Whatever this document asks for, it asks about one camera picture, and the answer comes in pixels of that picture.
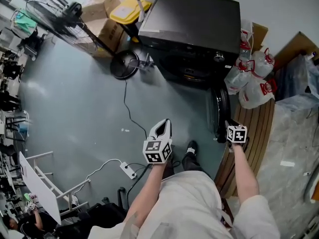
black and white marker cube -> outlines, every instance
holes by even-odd
[[[143,154],[148,164],[163,164],[172,153],[171,139],[144,141]]]
[[[227,140],[232,143],[245,143],[247,138],[246,126],[229,125],[227,130]]]

power strip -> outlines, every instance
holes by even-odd
[[[132,180],[137,176],[133,169],[129,165],[127,165],[126,162],[123,162],[120,167]]]

electric fan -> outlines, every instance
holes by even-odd
[[[139,61],[136,53],[130,50],[116,54],[97,36],[95,36],[81,19],[82,6],[72,2],[63,7],[52,0],[30,0],[26,3],[27,16],[45,30],[60,39],[89,53],[99,47],[107,50],[112,56],[111,73],[117,79],[127,79],[138,69],[128,66],[132,60]]]

forearm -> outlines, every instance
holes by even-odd
[[[43,229],[43,224],[42,224],[42,219],[40,217],[39,211],[38,210],[34,210],[34,216],[35,216],[35,226],[42,230]]]
[[[135,225],[139,228],[142,226],[158,200],[160,193],[160,183],[165,166],[166,164],[153,166],[144,187],[134,199],[124,222],[126,222],[133,214],[136,213],[137,219]]]
[[[246,199],[259,195],[259,185],[240,145],[234,145],[235,177],[240,204]]]

green cloth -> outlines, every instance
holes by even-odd
[[[32,28],[32,29],[35,28],[36,22],[26,15],[27,15],[27,12],[25,10],[21,10],[21,12],[18,12],[17,15],[15,16],[14,22],[24,32],[31,34],[31,31],[29,30],[29,28]]]

